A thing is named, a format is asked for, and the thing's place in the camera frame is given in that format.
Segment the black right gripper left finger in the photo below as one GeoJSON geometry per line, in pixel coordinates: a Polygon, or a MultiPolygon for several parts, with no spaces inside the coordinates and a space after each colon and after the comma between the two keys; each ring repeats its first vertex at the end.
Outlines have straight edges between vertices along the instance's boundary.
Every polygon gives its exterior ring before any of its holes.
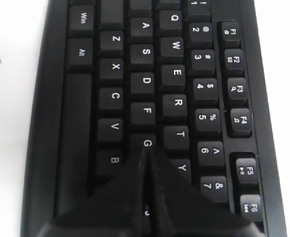
{"type": "Polygon", "coordinates": [[[48,221],[40,237],[141,237],[150,150],[134,149],[119,173],[97,194],[48,221]]]}

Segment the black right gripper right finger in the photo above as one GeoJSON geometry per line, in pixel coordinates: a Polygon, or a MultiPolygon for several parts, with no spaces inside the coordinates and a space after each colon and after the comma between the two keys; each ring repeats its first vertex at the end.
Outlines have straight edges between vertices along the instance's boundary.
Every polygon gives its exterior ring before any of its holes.
{"type": "Polygon", "coordinates": [[[158,147],[148,150],[148,201],[154,237],[262,237],[258,226],[189,184],[158,147]]]}

